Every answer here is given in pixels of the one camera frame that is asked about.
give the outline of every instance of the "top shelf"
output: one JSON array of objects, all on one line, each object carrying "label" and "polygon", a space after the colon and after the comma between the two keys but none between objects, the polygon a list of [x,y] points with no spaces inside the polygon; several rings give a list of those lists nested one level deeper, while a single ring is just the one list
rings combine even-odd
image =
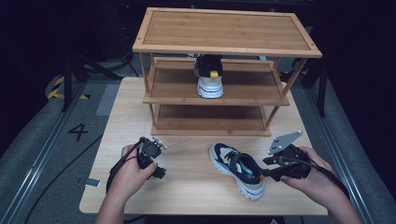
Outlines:
[{"label": "top shelf", "polygon": [[149,7],[133,50],[296,58],[322,56],[293,13],[192,8]]}]

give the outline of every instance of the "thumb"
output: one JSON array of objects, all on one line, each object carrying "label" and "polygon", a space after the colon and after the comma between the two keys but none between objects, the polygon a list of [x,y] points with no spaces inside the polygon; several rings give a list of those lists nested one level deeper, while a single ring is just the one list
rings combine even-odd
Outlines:
[{"label": "thumb", "polygon": [[286,176],[286,175],[282,175],[280,177],[280,181],[282,181],[283,183],[285,183],[286,185],[288,185],[291,188],[294,189],[300,189],[301,188],[301,180],[290,177],[290,176]]},{"label": "thumb", "polygon": [[152,173],[154,173],[155,169],[157,169],[157,162],[152,162],[148,167],[146,167],[144,170],[142,170],[141,172],[143,173],[143,175],[146,178],[149,178],[149,176],[152,175]]}]

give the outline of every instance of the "shoe sole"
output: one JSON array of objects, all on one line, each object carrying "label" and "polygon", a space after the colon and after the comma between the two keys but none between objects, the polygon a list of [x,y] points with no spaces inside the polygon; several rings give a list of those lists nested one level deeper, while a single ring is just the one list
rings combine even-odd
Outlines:
[{"label": "shoe sole", "polygon": [[199,83],[199,81],[198,81],[198,85],[197,85],[197,91],[200,96],[202,96],[203,98],[206,98],[206,99],[220,98],[223,94],[222,85],[219,85],[214,90],[206,91],[204,86],[201,85]]},{"label": "shoe sole", "polygon": [[229,169],[225,169],[224,167],[222,167],[221,164],[219,164],[215,160],[215,158],[213,158],[212,149],[215,144],[213,144],[210,147],[209,157],[210,157],[210,160],[212,161],[212,164],[216,167],[216,169],[218,169],[224,175],[229,175],[229,176],[233,177],[233,179],[235,180],[236,186],[238,187],[239,192],[241,192],[241,194],[244,195],[246,198],[248,198],[250,200],[260,199],[260,197],[264,194],[264,190],[265,190],[264,184],[262,184],[262,187],[260,187],[259,189],[256,189],[256,190],[249,189],[248,187],[246,187],[244,185],[244,183],[241,180],[239,180],[239,178],[235,174],[233,174],[233,172],[231,172]]}]

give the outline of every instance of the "shoe rack shelf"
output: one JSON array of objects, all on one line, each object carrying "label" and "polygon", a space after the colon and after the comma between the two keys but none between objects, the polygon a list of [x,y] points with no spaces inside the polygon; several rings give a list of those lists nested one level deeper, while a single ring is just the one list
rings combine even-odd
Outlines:
[{"label": "shoe rack shelf", "polygon": [[[270,136],[270,123],[308,58],[321,53],[292,13],[149,7],[133,46],[140,53],[151,134]],[[144,53],[151,53],[149,72]],[[193,58],[153,53],[272,56],[272,61],[223,59],[224,93],[197,93]],[[282,85],[276,67],[282,57],[300,58]],[[267,117],[265,106],[271,106]]]}]

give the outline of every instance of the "human hand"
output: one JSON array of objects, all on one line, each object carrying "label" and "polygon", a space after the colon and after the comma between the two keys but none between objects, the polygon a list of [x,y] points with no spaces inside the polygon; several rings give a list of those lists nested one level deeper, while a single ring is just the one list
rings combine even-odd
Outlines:
[{"label": "human hand", "polygon": [[[131,147],[132,145],[124,147],[121,156],[124,156]],[[128,161],[119,169],[107,192],[107,195],[119,204],[126,204],[128,199],[140,190],[157,167],[157,163],[153,162],[146,169],[140,169],[137,158],[134,158],[137,155],[137,150],[135,149],[130,153],[126,159]]]},{"label": "human hand", "polygon": [[[328,162],[323,160],[318,153],[310,147],[299,147],[307,156],[318,166],[332,172],[332,167]],[[280,180],[290,187],[297,189],[312,201],[327,207],[332,201],[334,195],[344,195],[344,193],[331,181],[326,175],[311,168],[309,175],[304,179],[296,179],[289,176],[281,176]]]},{"label": "human hand", "polygon": [[[318,166],[332,172],[332,167],[310,147],[299,147]],[[304,179],[281,176],[280,180],[308,196],[312,201],[328,209],[330,223],[361,223],[351,202],[343,191],[338,188],[326,175],[311,168]]]}]

